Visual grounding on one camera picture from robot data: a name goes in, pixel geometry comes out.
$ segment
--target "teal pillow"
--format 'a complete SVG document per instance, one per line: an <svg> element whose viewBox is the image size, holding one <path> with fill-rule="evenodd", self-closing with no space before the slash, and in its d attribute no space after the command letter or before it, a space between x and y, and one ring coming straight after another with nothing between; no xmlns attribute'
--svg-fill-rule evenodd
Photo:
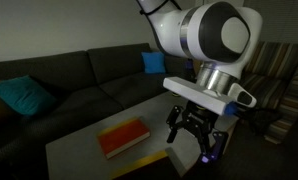
<svg viewBox="0 0 298 180"><path fill-rule="evenodd" d="M0 98L22 115L35 115L50 108L56 98L30 76L0 81Z"/></svg>
<svg viewBox="0 0 298 180"><path fill-rule="evenodd" d="M145 72L152 73L166 73L165 56L161 52L142 52L143 62L145 64Z"/></svg>

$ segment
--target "white wall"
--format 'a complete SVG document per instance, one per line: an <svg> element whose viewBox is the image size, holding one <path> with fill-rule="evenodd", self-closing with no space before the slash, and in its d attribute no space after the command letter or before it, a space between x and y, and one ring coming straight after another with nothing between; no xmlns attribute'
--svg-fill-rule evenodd
<svg viewBox="0 0 298 180"><path fill-rule="evenodd" d="M244 0L195 0L195 1L196 1L195 3L196 6L201 6L203 4L208 4L213 2L226 1L236 7L243 6L243 2L244 2Z"/></svg>
<svg viewBox="0 0 298 180"><path fill-rule="evenodd" d="M298 43L298 0L246 0L263 18L260 40Z"/></svg>
<svg viewBox="0 0 298 180"><path fill-rule="evenodd" d="M156 47L139 10L136 0L0 0L0 61L141 42Z"/></svg>

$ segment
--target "striped fabric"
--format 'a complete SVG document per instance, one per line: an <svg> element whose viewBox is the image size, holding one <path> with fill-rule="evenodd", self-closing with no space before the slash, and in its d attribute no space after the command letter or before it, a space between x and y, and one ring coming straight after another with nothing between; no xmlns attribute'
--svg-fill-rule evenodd
<svg viewBox="0 0 298 180"><path fill-rule="evenodd" d="M298 44L259 42L246 72L290 80L298 65Z"/></svg>
<svg viewBox="0 0 298 180"><path fill-rule="evenodd" d="M288 82L267 76L244 73L241 86L257 99L257 107L276 109Z"/></svg>
<svg viewBox="0 0 298 180"><path fill-rule="evenodd" d="M259 42L244 76L241 85L257 98L258 107L282 113L265 134L281 143L298 119L298 44Z"/></svg>
<svg viewBox="0 0 298 180"><path fill-rule="evenodd" d="M272 123L265 135L267 140L274 143L281 143L291 126L298 119L298 68L289 83L278 110L283 114L283 118Z"/></svg>

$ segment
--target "coffee table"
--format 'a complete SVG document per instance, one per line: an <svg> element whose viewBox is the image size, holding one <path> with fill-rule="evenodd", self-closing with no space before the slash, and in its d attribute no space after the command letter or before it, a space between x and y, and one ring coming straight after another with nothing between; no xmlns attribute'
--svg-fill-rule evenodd
<svg viewBox="0 0 298 180"><path fill-rule="evenodd" d="M174 105L185 107L186 103L186 99L166 92L47 144L50 180L110 179L115 170L161 150L167 151L179 174L184 175L197 161L200 148L196 138L184 129L180 129L175 141L168 144L166 120ZM107 160L96 139L97 133L135 116L149 127L150 137ZM235 116L219 117L215 127L231 136L237 119Z"/></svg>

